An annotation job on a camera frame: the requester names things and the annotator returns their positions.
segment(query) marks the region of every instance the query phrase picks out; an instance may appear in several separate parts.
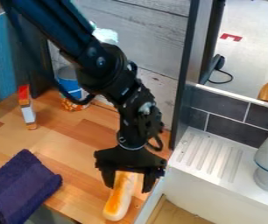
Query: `gray tile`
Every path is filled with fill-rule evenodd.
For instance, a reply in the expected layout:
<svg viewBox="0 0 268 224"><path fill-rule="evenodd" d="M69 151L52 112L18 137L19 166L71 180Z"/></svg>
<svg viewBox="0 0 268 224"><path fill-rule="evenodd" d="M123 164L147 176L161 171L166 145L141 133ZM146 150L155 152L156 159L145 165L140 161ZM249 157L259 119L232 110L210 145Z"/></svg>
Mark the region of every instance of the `gray tile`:
<svg viewBox="0 0 268 224"><path fill-rule="evenodd" d="M198 130L205 130L208 113L191 108L189 116L189 126Z"/></svg>
<svg viewBox="0 0 268 224"><path fill-rule="evenodd" d="M258 148L268 137L268 131L235 122L217 115L210 115L207 132Z"/></svg>
<svg viewBox="0 0 268 224"><path fill-rule="evenodd" d="M248 107L248 102L239 101L221 94L214 94L202 89L195 89L192 107L242 121Z"/></svg>
<svg viewBox="0 0 268 224"><path fill-rule="evenodd" d="M268 129L268 108L251 104L245 122Z"/></svg>

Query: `cable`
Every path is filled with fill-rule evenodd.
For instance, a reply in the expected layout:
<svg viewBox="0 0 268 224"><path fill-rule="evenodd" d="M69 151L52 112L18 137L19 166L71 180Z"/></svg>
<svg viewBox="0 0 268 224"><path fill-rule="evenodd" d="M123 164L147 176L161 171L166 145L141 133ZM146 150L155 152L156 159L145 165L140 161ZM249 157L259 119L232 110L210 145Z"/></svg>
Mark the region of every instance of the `cable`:
<svg viewBox="0 0 268 224"><path fill-rule="evenodd" d="M209 82L213 83L213 84L226 84L229 82L232 82L234 80L234 76L230 73L224 72L223 70L217 70L218 72L221 72L223 74L227 74L229 76L229 80L226 81L212 81L212 80L208 80Z"/></svg>

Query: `black pole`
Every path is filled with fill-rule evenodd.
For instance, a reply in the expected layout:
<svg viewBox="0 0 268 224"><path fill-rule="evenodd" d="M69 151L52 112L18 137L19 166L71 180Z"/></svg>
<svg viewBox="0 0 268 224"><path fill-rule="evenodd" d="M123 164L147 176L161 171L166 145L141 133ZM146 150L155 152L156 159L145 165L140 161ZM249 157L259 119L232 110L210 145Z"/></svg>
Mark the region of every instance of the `black pole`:
<svg viewBox="0 0 268 224"><path fill-rule="evenodd" d="M212 5L206 45L201 64L201 75L199 79L199 83L202 85L208 81L217 64L221 63L219 65L219 68L221 68L224 63L223 56L219 54L216 54L215 57L213 56L215 53L216 42L218 40L218 33L222 23L222 15L225 3L226 0L215 0Z"/></svg>

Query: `white shelf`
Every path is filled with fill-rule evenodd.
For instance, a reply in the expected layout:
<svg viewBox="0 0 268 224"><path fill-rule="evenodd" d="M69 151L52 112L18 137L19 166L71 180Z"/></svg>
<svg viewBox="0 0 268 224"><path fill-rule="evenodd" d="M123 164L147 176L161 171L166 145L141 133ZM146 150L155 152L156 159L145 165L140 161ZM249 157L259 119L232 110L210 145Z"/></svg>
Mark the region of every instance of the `white shelf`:
<svg viewBox="0 0 268 224"><path fill-rule="evenodd" d="M231 206L231 199L239 199L239 201L241 201L241 207L246 206L246 204L250 204L255 207L253 210L254 212L256 212L257 207L258 213L262 213L263 211L268 213L268 192L258 187L253 180L253 173L257 169L256 164L253 162L256 150L257 149L244 144L236 143L197 129L189 128L169 160L169 171L166 174L166 194L169 193L171 195L170 199L174 199L174 203L180 206L180 197L177 199L176 196L174 196L174 192L177 191L177 186L174 183L177 183L178 181L179 186L181 186L180 182L184 181L182 188L185 187L186 184L191 185L194 189L199 187L197 186L199 183L201 187L200 189L203 189L202 192L196 192L194 189L187 188L188 191L191 191L191 194L202 194L204 203L215 204L212 199L206 200L207 195L204 195L204 192L207 191L207 188L204 188L204 186L207 183L210 184L208 185L211 189L210 194L215 193L216 191L216 195L218 193L227 195L228 202L220 202L220 212L223 211L222 207L225 207L223 212L226 213L226 211L228 211L226 206ZM187 202L183 202L182 205L183 208L189 210L189 204ZM194 205L194 209L191 212L197 211L198 209L196 208L196 205ZM218 218L214 218L215 216L213 214L210 214L209 216L210 217L204 218L208 218L215 222L219 220Z"/></svg>

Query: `blue container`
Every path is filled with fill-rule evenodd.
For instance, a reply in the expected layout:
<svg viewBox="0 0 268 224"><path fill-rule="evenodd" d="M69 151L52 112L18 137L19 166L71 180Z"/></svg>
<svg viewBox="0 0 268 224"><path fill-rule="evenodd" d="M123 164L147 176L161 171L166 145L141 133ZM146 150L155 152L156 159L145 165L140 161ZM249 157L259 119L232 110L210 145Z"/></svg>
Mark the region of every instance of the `blue container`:
<svg viewBox="0 0 268 224"><path fill-rule="evenodd" d="M71 66L62 67L57 73L57 80L74 98L82 98L83 90L79 87L75 70Z"/></svg>

